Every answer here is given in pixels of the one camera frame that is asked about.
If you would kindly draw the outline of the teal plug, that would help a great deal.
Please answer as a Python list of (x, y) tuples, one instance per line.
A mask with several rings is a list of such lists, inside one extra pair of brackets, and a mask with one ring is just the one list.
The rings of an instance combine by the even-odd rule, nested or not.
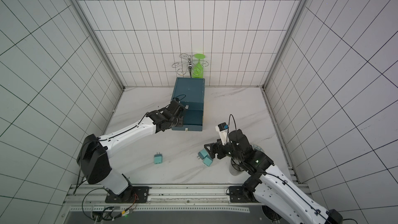
[(207, 152), (207, 150), (206, 149), (202, 149), (200, 152), (198, 152), (198, 157), (201, 159), (201, 160), (204, 160), (206, 157), (208, 157), (209, 156), (209, 154), (208, 154), (208, 152)]
[(206, 157), (203, 159), (203, 163), (204, 163), (206, 166), (208, 166), (208, 167), (211, 166), (212, 162), (213, 162), (213, 159), (210, 158), (209, 156), (206, 156)]
[(154, 155), (154, 158), (153, 158), (153, 162), (154, 162), (154, 164), (162, 164), (162, 163), (163, 163), (163, 156), (162, 156), (162, 154), (161, 154), (161, 153), (155, 154), (155, 155)]

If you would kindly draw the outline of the dark transparent cup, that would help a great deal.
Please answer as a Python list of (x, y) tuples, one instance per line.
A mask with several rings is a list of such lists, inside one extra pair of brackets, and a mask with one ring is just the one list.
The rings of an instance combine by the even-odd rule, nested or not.
[(230, 160), (230, 166), (229, 166), (229, 172), (231, 175), (233, 176), (238, 176), (241, 173), (243, 173), (245, 170), (242, 169), (239, 164), (233, 159), (231, 158)]

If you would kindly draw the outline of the teal yellow drawer cabinet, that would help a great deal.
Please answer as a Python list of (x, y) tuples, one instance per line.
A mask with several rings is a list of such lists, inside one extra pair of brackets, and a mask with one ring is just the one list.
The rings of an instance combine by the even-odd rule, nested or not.
[(185, 106), (182, 124), (173, 131), (202, 131), (204, 114), (205, 79), (177, 77), (172, 99), (178, 98)]

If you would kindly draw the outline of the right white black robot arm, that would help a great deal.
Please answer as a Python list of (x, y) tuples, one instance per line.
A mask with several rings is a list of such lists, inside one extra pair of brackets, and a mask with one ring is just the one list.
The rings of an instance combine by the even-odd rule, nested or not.
[(216, 126), (220, 138), (204, 147), (211, 158), (230, 157), (249, 174), (242, 185), (245, 200), (261, 203), (290, 224), (341, 224), (342, 215), (326, 209), (297, 187), (263, 151), (254, 149), (240, 129)]

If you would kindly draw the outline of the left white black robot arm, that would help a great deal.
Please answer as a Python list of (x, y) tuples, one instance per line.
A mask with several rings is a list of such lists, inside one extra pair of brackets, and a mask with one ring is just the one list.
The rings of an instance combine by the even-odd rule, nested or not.
[(129, 145), (149, 135), (182, 127), (186, 107), (178, 98), (159, 110), (147, 112), (141, 120), (119, 131), (103, 135), (88, 135), (77, 156), (77, 164), (90, 185), (99, 184), (107, 192), (106, 203), (146, 203), (148, 187), (134, 187), (110, 164), (110, 158)]

